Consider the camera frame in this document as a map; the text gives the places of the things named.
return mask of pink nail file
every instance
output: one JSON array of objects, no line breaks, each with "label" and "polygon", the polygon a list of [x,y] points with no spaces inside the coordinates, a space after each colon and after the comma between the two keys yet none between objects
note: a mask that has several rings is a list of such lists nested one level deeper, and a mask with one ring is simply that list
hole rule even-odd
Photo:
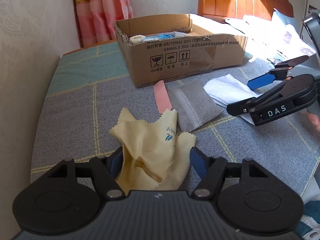
[{"label": "pink nail file", "polygon": [[155,93],[156,103],[160,114],[163,114],[166,109],[172,109],[172,105],[163,80],[159,81],[153,86],[153,92]]}]

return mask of human hand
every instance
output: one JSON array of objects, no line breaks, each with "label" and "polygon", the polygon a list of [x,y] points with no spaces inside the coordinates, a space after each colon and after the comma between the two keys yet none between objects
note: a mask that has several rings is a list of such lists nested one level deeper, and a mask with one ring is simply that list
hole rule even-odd
[{"label": "human hand", "polygon": [[307,112],[308,120],[314,125],[316,130],[320,132],[320,119],[316,114],[311,114]]}]

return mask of white paper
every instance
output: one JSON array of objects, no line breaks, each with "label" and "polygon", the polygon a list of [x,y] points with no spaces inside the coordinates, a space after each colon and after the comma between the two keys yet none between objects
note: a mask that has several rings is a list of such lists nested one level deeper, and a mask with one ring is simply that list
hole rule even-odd
[{"label": "white paper", "polygon": [[[242,84],[230,74],[210,80],[204,85],[204,90],[216,104],[223,107],[248,98],[259,97],[248,86]],[[254,124],[249,113],[242,114],[241,117]]]}]

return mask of cardboard box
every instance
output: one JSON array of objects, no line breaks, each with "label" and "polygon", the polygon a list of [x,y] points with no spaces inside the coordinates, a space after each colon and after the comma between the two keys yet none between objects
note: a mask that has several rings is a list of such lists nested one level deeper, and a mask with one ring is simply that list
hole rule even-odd
[{"label": "cardboard box", "polygon": [[[179,27],[191,27],[191,36],[139,44],[129,42],[135,35],[168,33]],[[240,32],[230,25],[193,14],[119,20],[115,22],[115,29],[136,87],[239,65],[247,42],[247,37],[239,36]]]}]

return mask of box flap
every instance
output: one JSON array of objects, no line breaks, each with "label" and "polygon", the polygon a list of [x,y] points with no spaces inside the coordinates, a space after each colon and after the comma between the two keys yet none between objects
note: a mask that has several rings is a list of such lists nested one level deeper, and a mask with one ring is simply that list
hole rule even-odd
[{"label": "box flap", "polygon": [[177,28],[190,26],[189,14],[152,15],[116,22],[119,29],[128,37],[154,33],[173,32]]}]

